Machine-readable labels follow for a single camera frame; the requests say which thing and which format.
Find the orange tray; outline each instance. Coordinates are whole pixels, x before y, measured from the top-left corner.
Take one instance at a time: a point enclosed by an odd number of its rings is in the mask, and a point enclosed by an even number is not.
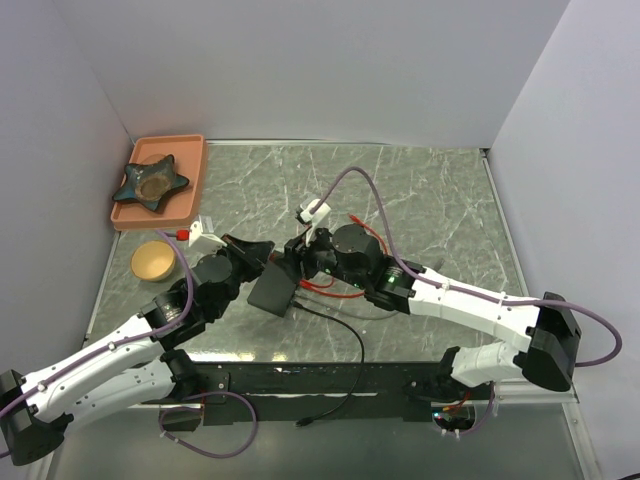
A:
[[[198,214],[208,158],[207,142],[202,135],[140,138],[129,163],[149,165],[169,154],[175,157],[176,173],[187,177],[189,185],[167,198],[158,212],[137,203],[116,203],[111,211],[116,230],[186,227]]]

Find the yellow bowl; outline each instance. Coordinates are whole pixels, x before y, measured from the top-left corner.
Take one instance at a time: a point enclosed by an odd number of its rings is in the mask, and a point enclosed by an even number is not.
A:
[[[130,267],[140,280],[159,282],[167,278],[176,264],[176,254],[169,245],[158,240],[140,245],[131,255]]]

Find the white wall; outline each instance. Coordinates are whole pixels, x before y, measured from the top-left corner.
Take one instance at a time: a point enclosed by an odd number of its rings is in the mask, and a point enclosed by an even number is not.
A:
[[[54,0],[133,137],[490,146],[568,0]]]
[[[2,2],[0,371],[39,369],[82,345],[130,148],[51,1]],[[0,460],[0,478],[23,475]]]
[[[640,471],[640,2],[573,0],[491,150],[527,281],[621,331],[576,374],[605,478]],[[612,340],[580,318],[581,359]]]

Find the star-shaped dish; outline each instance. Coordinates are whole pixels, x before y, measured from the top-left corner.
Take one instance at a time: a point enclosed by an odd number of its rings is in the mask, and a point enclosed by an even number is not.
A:
[[[151,165],[129,163],[124,184],[111,197],[114,202],[139,202],[155,212],[167,196],[189,185],[189,179],[174,170],[175,158],[167,155]]]

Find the marble tabletop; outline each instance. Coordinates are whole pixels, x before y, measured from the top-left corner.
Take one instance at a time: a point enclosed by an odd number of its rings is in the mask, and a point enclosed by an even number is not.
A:
[[[443,259],[441,273],[483,288],[521,294],[514,259],[478,150],[379,145],[210,145],[200,213],[220,236],[273,240],[295,236],[295,209],[319,196],[345,167],[358,165],[374,178],[386,204],[401,255],[423,265]],[[350,174],[328,201],[329,227],[359,216],[382,232],[364,179]],[[94,342],[135,314],[181,275],[165,281],[136,279],[129,259],[153,232],[125,232],[106,272],[88,341]],[[186,252],[193,265],[197,252]],[[318,282],[324,279],[317,277]],[[182,346],[196,361],[356,361],[357,341],[344,327],[301,311],[275,317],[247,304],[252,284],[224,317]],[[353,291],[336,285],[336,292]],[[335,306],[376,315],[365,300],[332,300]],[[398,314],[386,320],[348,320],[363,337],[370,361],[438,361],[455,345],[491,343],[489,335],[432,317]]]

